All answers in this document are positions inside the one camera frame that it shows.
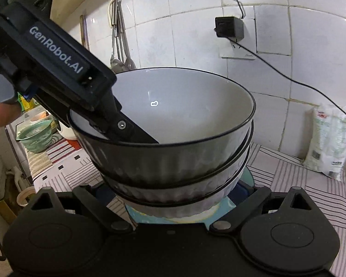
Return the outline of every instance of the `green basket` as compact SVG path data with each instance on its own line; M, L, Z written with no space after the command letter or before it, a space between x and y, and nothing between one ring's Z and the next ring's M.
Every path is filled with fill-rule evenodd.
M52 120L47 120L28 126L17 136L17 140L20 141L28 151L40 153L51 144L51 123Z

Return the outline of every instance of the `plastic bag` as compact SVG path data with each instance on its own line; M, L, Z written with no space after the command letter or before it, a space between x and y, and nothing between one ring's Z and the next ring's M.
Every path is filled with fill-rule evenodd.
M321 105L314 111L313 138L304 166L341 181L345 160L346 115L336 107Z

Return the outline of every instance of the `table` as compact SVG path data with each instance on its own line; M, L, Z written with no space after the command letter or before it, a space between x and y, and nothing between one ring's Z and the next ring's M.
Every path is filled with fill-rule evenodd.
M301 159L255 143L251 144L247 167L256 185L265 185L276 192L287 192L292 186L300 186L310 195L340 237L340 251L331 272L337 277L346 276L346 171L339 182L305 169ZM36 190L51 186L57 192L64 192L81 183L94 185L99 181L100 173L81 149L35 176L34 186ZM118 198L114 198L108 207L130 221L124 203Z

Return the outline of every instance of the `silver screw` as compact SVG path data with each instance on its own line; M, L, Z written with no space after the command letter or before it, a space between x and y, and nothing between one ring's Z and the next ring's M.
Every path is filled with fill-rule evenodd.
M119 128L120 130L125 129L125 128L126 128L126 122L125 122L125 121L119 121L119 122L118 122L118 128Z
M213 223L213 227L217 230L227 230L231 228L231 223L227 221L216 221Z
M129 228L129 223L126 221L117 221L111 224L111 227L117 231L126 231Z

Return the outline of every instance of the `stacked bowl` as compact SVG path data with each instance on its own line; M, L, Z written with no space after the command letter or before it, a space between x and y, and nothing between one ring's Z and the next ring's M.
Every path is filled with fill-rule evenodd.
M128 205L157 217L186 217L219 203L250 154L255 101L225 77L152 68L117 75L122 112L159 144L113 142L70 111L75 134L106 183Z

